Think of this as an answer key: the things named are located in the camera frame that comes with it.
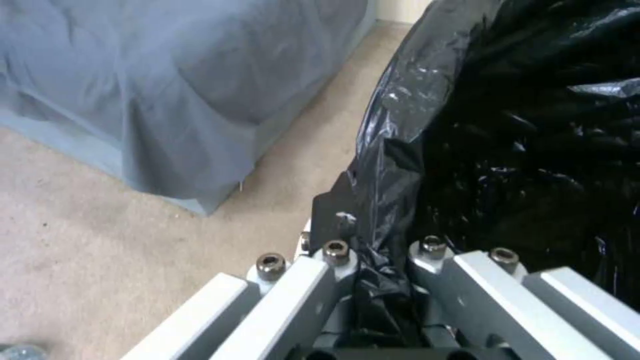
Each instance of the plastic bag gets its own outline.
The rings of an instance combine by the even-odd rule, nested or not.
[[[411,242],[505,246],[640,309],[640,2],[436,0],[385,70],[348,170],[354,338],[423,340]]]

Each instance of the metal bar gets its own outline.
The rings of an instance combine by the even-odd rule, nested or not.
[[[532,274],[523,285],[615,359],[640,359],[640,316],[570,268]]]
[[[311,346],[336,303],[335,275],[323,261],[301,256],[211,357],[285,359]]]
[[[208,359],[259,299],[256,284],[218,274],[122,359]]]
[[[441,303],[451,326],[473,345],[499,337],[524,359],[609,358],[486,254],[433,260],[414,243],[410,258],[412,280]]]

